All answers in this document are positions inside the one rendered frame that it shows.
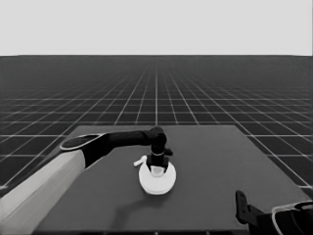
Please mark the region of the large thick white disc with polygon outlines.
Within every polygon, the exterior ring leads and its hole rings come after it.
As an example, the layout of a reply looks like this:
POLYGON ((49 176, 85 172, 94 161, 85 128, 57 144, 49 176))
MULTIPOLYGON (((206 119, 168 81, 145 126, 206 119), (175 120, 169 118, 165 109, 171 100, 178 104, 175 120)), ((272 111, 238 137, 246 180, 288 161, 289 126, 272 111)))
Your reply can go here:
POLYGON ((176 182, 176 169, 172 163, 168 164, 166 172, 161 176, 154 176, 146 163, 139 168, 139 182, 145 192, 151 195, 168 193, 176 182))

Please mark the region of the small white T-shaped piece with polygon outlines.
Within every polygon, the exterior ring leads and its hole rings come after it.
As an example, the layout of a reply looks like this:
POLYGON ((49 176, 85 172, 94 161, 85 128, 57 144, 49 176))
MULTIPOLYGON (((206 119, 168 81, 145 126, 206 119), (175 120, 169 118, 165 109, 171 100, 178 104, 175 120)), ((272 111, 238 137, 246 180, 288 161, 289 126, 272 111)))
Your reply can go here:
POLYGON ((142 156, 138 161, 134 162, 133 165, 136 167, 144 163, 146 160, 147 160, 147 156, 142 156))

